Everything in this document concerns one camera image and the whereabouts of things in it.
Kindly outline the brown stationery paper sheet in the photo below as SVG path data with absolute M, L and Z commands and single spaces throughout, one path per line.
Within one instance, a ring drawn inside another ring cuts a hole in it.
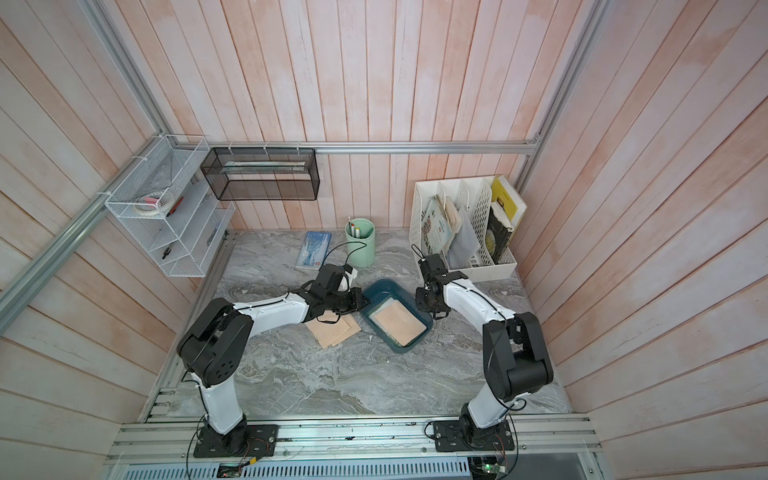
M 327 311 L 305 325 L 322 349 L 338 345 L 361 331 L 352 315 L 339 316 L 332 311 Z

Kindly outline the brown paper stack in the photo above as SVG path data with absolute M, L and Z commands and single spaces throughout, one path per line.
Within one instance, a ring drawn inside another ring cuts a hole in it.
M 388 298 L 369 314 L 372 322 L 397 346 L 406 347 L 427 327 L 399 300 Z

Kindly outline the dark teal storage box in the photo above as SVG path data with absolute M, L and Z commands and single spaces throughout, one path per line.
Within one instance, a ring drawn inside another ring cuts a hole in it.
M 360 310 L 374 332 L 398 354 L 411 351 L 433 328 L 433 319 L 417 308 L 411 293 L 391 279 L 380 279 L 363 290 L 369 304 Z

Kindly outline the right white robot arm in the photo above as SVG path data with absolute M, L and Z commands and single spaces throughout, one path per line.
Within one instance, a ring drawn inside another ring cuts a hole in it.
M 485 385 L 462 408 L 459 425 L 469 437 L 502 423 L 515 400 L 554 380 L 554 368 L 538 318 L 518 313 L 482 293 L 460 271 L 450 271 L 437 254 L 417 261 L 423 285 L 417 308 L 433 318 L 457 313 L 482 336 Z

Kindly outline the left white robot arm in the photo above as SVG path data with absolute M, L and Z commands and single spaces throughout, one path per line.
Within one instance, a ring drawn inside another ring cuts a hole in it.
M 248 340 L 288 325 L 316 320 L 330 312 L 335 320 L 369 304 L 353 285 L 350 265 L 320 267 L 316 278 L 288 293 L 251 303 L 211 300 L 177 345 L 177 355 L 197 384 L 207 426 L 224 437 L 245 421 L 232 376 Z

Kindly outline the blue packaged item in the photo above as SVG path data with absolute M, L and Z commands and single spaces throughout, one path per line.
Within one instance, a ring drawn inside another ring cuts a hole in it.
M 332 235 L 330 232 L 309 231 L 300 249 L 296 267 L 317 269 L 329 251 Z

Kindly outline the grey folder in organizer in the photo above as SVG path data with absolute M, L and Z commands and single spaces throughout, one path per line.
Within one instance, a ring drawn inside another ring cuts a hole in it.
M 471 219 L 464 208 L 459 209 L 461 226 L 449 247 L 446 259 L 452 270 L 465 268 L 480 247 Z

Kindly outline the illustrated booklet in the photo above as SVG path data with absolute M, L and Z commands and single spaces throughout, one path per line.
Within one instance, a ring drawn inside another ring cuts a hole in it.
M 446 254 L 463 220 L 453 200 L 434 195 L 424 212 L 421 225 L 422 244 L 428 254 Z

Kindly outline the mint green pen cup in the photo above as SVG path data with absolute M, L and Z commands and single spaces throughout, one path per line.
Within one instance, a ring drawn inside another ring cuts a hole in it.
M 346 262 L 355 268 L 367 268 L 374 263 L 376 229 L 366 218 L 350 219 L 345 228 L 348 255 Z

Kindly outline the white plastic file organizer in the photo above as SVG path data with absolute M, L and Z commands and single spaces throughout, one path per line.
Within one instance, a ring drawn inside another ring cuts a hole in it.
M 464 207 L 469 214 L 471 230 L 480 242 L 479 248 L 469 259 L 465 268 L 461 268 L 473 282 L 499 281 L 510 278 L 516 271 L 517 261 L 508 247 L 501 258 L 494 261 L 486 249 L 485 232 L 491 205 L 493 176 L 470 177 L 461 179 L 442 179 L 416 182 L 413 192 L 412 212 L 409 228 L 409 240 L 427 253 L 422 238 L 422 219 L 430 201 L 439 196 L 441 200 L 450 198 L 454 204 Z

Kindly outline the dark book in organizer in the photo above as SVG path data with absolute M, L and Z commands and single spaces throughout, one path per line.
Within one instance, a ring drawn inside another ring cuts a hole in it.
M 513 232 L 513 224 L 505 210 L 497 202 L 492 202 L 485 231 L 485 245 L 494 263 L 499 262 Z

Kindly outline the yellow book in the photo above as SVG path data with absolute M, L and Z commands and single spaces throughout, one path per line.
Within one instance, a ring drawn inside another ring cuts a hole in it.
M 512 226 L 517 229 L 527 211 L 527 204 L 505 176 L 493 179 L 491 199 L 503 208 Z

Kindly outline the tape roll on shelf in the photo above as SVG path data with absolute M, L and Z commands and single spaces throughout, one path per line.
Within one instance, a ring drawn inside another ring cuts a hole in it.
M 166 216 L 175 202 L 175 196 L 172 192 L 156 191 L 141 196 L 132 208 L 140 216 Z

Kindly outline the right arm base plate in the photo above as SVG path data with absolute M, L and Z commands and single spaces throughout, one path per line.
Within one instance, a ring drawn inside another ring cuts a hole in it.
M 468 420 L 441 420 L 432 424 L 435 449 L 438 452 L 498 451 L 512 452 L 515 435 L 508 423 L 480 429 Z

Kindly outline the black mesh wall basket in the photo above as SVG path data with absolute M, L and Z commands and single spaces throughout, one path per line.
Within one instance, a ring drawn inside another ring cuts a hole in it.
M 315 151 L 299 147 L 215 147 L 201 171 L 223 201 L 314 201 L 321 183 Z

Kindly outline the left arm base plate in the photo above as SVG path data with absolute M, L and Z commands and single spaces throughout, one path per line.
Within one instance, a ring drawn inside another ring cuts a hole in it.
M 194 458 L 262 458 L 271 457 L 279 426 L 275 424 L 246 425 L 241 423 L 227 434 L 219 434 L 206 425 L 201 429 Z

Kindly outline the aluminium rail frame front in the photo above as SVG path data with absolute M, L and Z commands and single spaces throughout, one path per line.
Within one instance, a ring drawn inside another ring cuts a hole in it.
M 432 427 L 428 421 L 427 417 L 416 416 L 276 420 L 277 437 L 271 443 L 273 458 L 280 461 L 433 456 L 438 451 L 430 438 Z M 106 462 L 184 462 L 197 428 L 197 422 L 190 418 L 125 424 L 106 454 Z M 502 436 L 515 444 L 514 448 L 503 450 L 508 459 L 515 453 L 602 450 L 585 414 L 513 415 L 509 431 Z

